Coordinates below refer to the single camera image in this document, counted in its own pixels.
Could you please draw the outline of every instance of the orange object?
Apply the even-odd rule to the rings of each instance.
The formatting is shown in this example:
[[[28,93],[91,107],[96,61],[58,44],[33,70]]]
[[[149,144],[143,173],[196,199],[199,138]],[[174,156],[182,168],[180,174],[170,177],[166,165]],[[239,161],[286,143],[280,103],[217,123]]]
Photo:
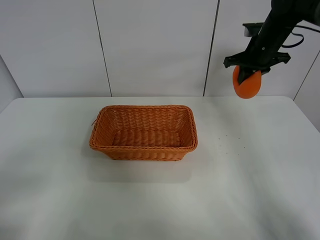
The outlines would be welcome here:
[[[244,80],[240,85],[238,83],[240,67],[236,66],[233,71],[233,87],[235,93],[242,99],[250,99],[258,94],[261,88],[261,71],[256,71],[253,75]]]
[[[89,145],[115,160],[177,161],[198,139],[187,106],[113,105],[99,112]]]

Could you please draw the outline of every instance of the white wall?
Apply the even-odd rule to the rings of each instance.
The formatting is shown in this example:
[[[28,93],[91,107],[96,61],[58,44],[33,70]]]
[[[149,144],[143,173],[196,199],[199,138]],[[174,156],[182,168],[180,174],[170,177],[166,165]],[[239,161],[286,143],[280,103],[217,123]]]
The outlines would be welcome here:
[[[17,98],[22,94],[0,56],[0,113]]]
[[[202,96],[218,0],[94,0],[113,96]]]
[[[206,96],[235,94],[232,84],[234,67],[225,69],[224,58],[246,49],[250,38],[244,37],[242,23],[264,22],[270,10],[271,0],[220,0]],[[302,24],[315,27],[306,22]],[[262,77],[259,95],[288,96],[292,99],[296,95],[320,49],[320,34],[300,28],[294,32],[304,35],[304,43],[295,48],[280,49],[280,52],[289,53],[292,59],[288,64],[272,67],[271,72]],[[290,35],[285,44],[298,41],[300,37]]]
[[[320,56],[316,58],[294,102],[320,131]]]
[[[110,96],[92,0],[1,0],[0,53],[25,97]]]

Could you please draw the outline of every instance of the black cable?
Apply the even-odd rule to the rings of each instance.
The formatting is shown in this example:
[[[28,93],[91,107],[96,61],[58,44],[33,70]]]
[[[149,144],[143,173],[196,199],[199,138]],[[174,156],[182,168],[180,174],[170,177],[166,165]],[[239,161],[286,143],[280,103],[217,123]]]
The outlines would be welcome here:
[[[308,26],[301,26],[301,25],[297,25],[295,26],[296,28],[301,28],[301,29],[308,29],[308,30],[311,30],[311,31],[314,31],[314,32],[317,32],[317,33],[320,33],[320,30],[317,30],[317,29],[314,29],[312,27],[308,27]]]
[[[299,36],[299,37],[302,37],[301,41],[293,44],[293,45],[282,45],[281,47],[283,47],[284,49],[291,49],[291,48],[295,48],[297,46],[299,46],[300,44],[302,44],[305,40],[305,37],[300,34],[300,33],[294,33],[294,32],[291,32],[292,35],[295,35],[295,36]]]

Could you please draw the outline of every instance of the white table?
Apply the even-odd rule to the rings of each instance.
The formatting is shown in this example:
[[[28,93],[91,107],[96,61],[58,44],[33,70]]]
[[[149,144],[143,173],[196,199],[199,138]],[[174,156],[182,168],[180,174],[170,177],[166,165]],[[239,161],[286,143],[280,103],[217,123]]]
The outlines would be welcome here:
[[[107,105],[189,106],[177,162],[89,148]],[[0,114],[1,240],[320,239],[320,133],[286,97],[24,98]]]

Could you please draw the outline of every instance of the wicker basket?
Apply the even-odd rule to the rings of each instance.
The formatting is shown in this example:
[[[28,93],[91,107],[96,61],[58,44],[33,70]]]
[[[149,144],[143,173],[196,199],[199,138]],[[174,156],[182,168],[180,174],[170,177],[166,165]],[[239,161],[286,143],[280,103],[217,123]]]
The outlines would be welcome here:
[[[115,160],[177,161],[198,140],[187,106],[113,105],[99,112],[89,144]]]

